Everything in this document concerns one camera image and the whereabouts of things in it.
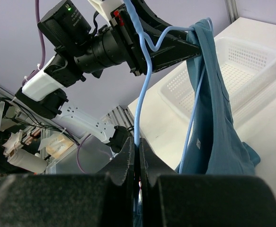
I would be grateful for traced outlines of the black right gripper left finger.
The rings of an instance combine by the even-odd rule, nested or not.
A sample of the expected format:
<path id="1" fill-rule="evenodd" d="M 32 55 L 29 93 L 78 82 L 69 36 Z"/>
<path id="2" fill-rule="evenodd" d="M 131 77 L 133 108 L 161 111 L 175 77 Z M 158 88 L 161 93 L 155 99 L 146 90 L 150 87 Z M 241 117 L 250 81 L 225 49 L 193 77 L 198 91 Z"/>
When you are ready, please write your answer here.
<path id="1" fill-rule="evenodd" d="M 121 151 L 113 160 L 98 171 L 98 174 L 106 174 L 113 184 L 124 184 L 126 180 L 134 179 L 134 138 L 129 137 Z"/>

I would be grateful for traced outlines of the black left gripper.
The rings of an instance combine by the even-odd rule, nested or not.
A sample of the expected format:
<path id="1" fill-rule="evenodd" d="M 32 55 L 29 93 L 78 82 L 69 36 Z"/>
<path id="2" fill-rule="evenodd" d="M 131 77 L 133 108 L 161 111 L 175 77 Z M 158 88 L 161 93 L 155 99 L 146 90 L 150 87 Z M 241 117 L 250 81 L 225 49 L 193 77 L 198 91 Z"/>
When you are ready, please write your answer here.
<path id="1" fill-rule="evenodd" d="M 94 34 L 81 13 L 71 16 L 64 11 L 56 19 L 60 28 L 57 53 L 76 65 L 81 73 L 96 78 L 104 69 L 123 62 L 134 75 L 142 74 L 142 51 L 137 35 L 145 43 L 152 72 L 200 56 L 201 48 L 186 40 L 187 32 L 157 17 L 145 1 L 130 0 L 128 14 L 125 10 L 114 11 L 110 25 Z"/>

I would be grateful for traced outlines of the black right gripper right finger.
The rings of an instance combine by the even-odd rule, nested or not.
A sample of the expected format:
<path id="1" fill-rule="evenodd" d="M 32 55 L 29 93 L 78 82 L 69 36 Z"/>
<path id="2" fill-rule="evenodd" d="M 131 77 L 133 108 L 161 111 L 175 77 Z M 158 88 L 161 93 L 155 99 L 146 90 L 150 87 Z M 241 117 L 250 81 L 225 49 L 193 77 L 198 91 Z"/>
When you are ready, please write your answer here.
<path id="1" fill-rule="evenodd" d="M 145 138 L 140 138 L 139 154 L 142 183 L 147 183 L 150 187 L 154 187 L 160 175 L 177 174 L 154 153 Z"/>

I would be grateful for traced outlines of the teal blue tank top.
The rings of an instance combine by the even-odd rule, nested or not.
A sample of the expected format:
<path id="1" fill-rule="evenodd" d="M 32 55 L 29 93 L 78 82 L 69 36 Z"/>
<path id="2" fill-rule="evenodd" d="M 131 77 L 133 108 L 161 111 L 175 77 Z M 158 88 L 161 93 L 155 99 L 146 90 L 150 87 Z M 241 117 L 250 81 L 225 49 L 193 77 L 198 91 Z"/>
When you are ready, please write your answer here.
<path id="1" fill-rule="evenodd" d="M 180 174 L 254 175 L 260 157 L 242 142 L 233 126 L 229 94 L 218 64 L 210 23 L 192 25 L 187 41 L 200 46 L 201 55 L 187 60 L 197 102 L 190 141 L 176 168 Z"/>

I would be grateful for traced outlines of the light blue wire hanger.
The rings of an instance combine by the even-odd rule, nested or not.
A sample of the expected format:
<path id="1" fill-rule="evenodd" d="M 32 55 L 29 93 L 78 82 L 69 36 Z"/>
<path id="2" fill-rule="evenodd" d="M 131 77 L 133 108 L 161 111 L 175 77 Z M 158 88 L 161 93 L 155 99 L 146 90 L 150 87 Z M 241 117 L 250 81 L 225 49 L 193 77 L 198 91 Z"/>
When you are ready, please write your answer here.
<path id="1" fill-rule="evenodd" d="M 152 51 L 157 52 L 159 50 L 159 48 L 161 47 L 163 39 L 165 38 L 165 36 L 167 35 L 167 33 L 169 31 L 185 31 L 186 32 L 186 31 L 193 31 L 194 28 L 192 26 L 190 26 L 190 27 L 168 26 L 167 28 L 165 28 L 163 30 L 163 32 L 159 36 L 159 40 L 157 41 L 157 43 L 154 44 L 153 41 L 151 40 L 151 38 L 149 37 L 149 35 L 144 32 L 144 29 L 143 29 L 142 24 L 138 17 L 138 13 L 137 13 L 133 3 L 130 0 L 125 0 L 124 3 L 126 6 L 126 9 L 127 9 L 127 12 L 130 16 L 130 19 L 133 23 L 133 26 L 135 28 L 135 31 L 137 32 L 137 34 L 139 36 L 140 47 L 141 47 L 143 56 L 145 57 L 146 65 L 147 65 L 146 78 L 145 78 L 144 84 L 142 86 L 140 95 L 138 97 L 138 102 L 137 102 L 135 116 L 134 116 L 134 145 L 135 145 L 135 151 L 139 151 L 140 116 L 141 116 L 141 111 L 142 111 L 142 104 L 143 104 L 143 101 L 144 101 L 144 98 L 146 95 L 146 91 L 147 91 L 147 88 L 148 88 L 148 85 L 149 85 L 149 82 L 151 79 L 151 75 L 152 75 L 151 57 L 150 57 L 149 51 L 147 50 L 146 46 L 149 46 Z M 195 117 L 196 106 L 197 106 L 204 74 L 205 74 L 205 68 L 202 69 L 201 78 L 200 78 L 200 81 L 197 86 L 197 91 L 195 92 L 195 101 L 194 101 L 194 105 L 193 105 L 193 111 L 191 114 L 188 130 L 187 130 L 187 135 L 186 135 L 186 140 L 185 140 L 185 144 L 184 144 L 184 148 L 183 148 L 183 152 L 182 152 L 182 157 L 181 157 L 181 160 L 180 160 L 180 163 L 178 166 L 179 174 L 184 173 L 184 159 L 188 154 L 188 140 L 189 140 L 192 126 L 193 126 L 193 120 Z"/>

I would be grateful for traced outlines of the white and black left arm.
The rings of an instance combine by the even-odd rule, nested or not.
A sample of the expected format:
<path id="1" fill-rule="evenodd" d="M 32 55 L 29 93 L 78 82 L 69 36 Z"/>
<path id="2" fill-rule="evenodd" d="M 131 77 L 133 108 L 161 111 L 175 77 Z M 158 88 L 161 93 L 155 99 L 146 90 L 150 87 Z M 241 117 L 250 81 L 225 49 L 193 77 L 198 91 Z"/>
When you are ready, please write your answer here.
<path id="1" fill-rule="evenodd" d="M 16 98 L 37 115 L 90 133 L 113 152 L 131 136 L 124 126 L 98 120 L 72 105 L 65 87 L 85 81 L 84 73 L 100 78 L 104 69 L 127 63 L 136 76 L 152 73 L 201 54 L 187 40 L 187 28 L 160 19 L 143 0 L 92 0 L 107 25 L 91 28 L 70 0 L 62 0 L 38 22 L 40 32 L 54 45 L 55 56 L 23 81 Z"/>

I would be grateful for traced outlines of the clear plastic storage box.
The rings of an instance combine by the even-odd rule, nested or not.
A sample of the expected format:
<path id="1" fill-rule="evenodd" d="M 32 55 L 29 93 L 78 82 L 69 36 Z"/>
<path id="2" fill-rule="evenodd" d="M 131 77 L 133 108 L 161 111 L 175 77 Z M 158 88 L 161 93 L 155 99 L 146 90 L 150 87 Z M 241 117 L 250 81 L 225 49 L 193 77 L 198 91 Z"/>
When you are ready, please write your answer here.
<path id="1" fill-rule="evenodd" d="M 71 146 L 59 158 L 50 158 L 45 173 L 54 174 L 91 174 L 106 166 L 116 153 L 94 136 L 88 136 L 80 149 Z"/>

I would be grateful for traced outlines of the white plastic basket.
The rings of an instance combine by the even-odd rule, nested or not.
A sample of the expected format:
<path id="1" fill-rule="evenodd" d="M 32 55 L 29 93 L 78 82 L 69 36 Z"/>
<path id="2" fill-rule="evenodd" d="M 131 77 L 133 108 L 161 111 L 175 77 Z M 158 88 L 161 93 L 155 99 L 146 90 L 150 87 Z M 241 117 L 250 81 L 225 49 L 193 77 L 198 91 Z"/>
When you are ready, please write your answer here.
<path id="1" fill-rule="evenodd" d="M 234 126 L 238 128 L 252 113 L 248 103 L 272 79 L 268 71 L 276 63 L 276 50 L 232 37 L 216 39 L 215 47 L 230 98 Z M 167 75 L 167 81 L 158 93 L 173 112 L 189 121 L 195 95 L 185 62 Z"/>

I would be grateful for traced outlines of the white plastic bottle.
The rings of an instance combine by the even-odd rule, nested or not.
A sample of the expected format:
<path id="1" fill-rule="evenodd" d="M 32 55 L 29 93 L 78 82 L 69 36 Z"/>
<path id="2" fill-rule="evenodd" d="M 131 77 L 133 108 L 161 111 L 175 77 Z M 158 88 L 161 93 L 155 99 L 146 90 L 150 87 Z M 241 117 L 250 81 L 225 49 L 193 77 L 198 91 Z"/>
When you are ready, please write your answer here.
<path id="1" fill-rule="evenodd" d="M 43 173 L 47 167 L 47 161 L 23 149 L 17 149 L 16 152 L 11 152 L 7 161 L 14 166 L 37 174 Z"/>

